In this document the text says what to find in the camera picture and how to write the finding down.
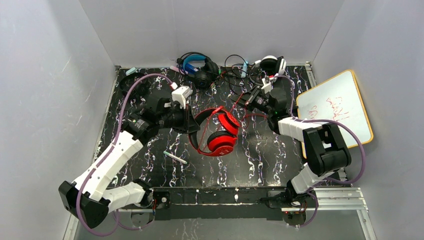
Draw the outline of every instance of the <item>gray wall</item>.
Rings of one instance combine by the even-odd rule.
[[[0,1],[0,239],[62,239],[115,69],[78,0]]]
[[[379,239],[423,239],[424,2],[346,0],[313,61],[322,82],[357,77],[374,131],[362,188]],[[348,168],[359,170],[358,150]]]
[[[175,64],[189,51],[223,64],[312,61],[343,0],[80,0],[115,65]],[[241,63],[230,59],[230,63]]]

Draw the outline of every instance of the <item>white headphones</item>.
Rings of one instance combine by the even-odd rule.
[[[263,69],[266,74],[270,75],[283,75],[286,71],[286,60],[283,56],[266,56],[262,60],[257,60],[254,62],[255,67],[260,67]]]

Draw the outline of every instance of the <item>black marbled surface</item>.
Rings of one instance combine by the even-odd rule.
[[[118,126],[118,114],[124,97],[119,82],[125,76],[126,69],[118,73],[117,83],[108,109],[98,150],[101,153],[110,144]],[[168,68],[138,69],[141,73],[161,73],[179,83],[181,76]],[[295,83],[296,96],[310,88],[304,66],[288,66],[286,75]],[[232,83],[242,84],[239,80]],[[154,88],[171,91],[164,78],[150,78]],[[285,89],[290,92],[290,82]],[[237,92],[246,91],[246,87],[234,87]],[[229,85],[221,80],[213,88],[197,92],[190,97],[193,114],[206,108],[224,106],[230,110]],[[127,108],[143,104],[144,99],[132,99]],[[231,113],[239,120],[246,114],[241,107]],[[206,131],[203,142],[210,133],[216,131],[218,121],[212,119],[210,129]],[[187,165],[164,156],[168,151],[188,162]],[[269,130],[266,120],[260,116],[249,117],[247,129],[240,129],[238,141],[232,153],[222,157],[208,157],[198,154],[190,145],[188,136],[178,134],[171,129],[163,129],[144,148],[132,157],[111,182],[111,187],[128,184],[133,179],[143,179],[153,187],[262,187],[285,186],[296,176],[302,166],[302,151],[298,141],[288,136],[277,135]]]

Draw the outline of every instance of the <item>red headphones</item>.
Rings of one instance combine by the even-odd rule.
[[[223,106],[218,108],[209,108],[200,112],[194,120],[199,124],[202,124],[206,119],[210,119],[214,114],[218,114],[218,120],[224,127],[225,131],[216,131],[207,138],[207,147],[211,152],[204,152],[200,149],[198,144],[198,131],[192,132],[188,135],[191,145],[197,150],[199,154],[203,154],[210,157],[224,156],[231,153],[236,144],[237,134],[239,132],[240,123],[237,119],[229,112],[223,110]]]

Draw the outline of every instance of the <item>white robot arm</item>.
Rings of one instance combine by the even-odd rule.
[[[279,135],[290,136],[305,144],[306,163],[300,173],[287,183],[284,194],[277,196],[284,203],[303,202],[313,187],[340,168],[351,164],[351,155],[334,123],[306,123],[292,117],[293,103],[287,96],[283,81],[285,76],[262,79],[263,86],[232,97],[232,101],[249,111],[258,109],[267,114],[269,128]]]
[[[125,163],[156,136],[159,129],[172,128],[180,133],[199,130],[187,104],[191,93],[188,86],[180,86],[172,93],[152,91],[146,97],[141,112],[130,114],[125,119],[118,139],[114,139],[83,174],[72,182],[64,181],[60,185],[59,193],[66,210],[78,216],[77,196],[84,182],[80,210],[90,228],[98,226],[108,213],[129,204],[149,205],[152,200],[151,186],[141,179],[113,189],[107,187]]]

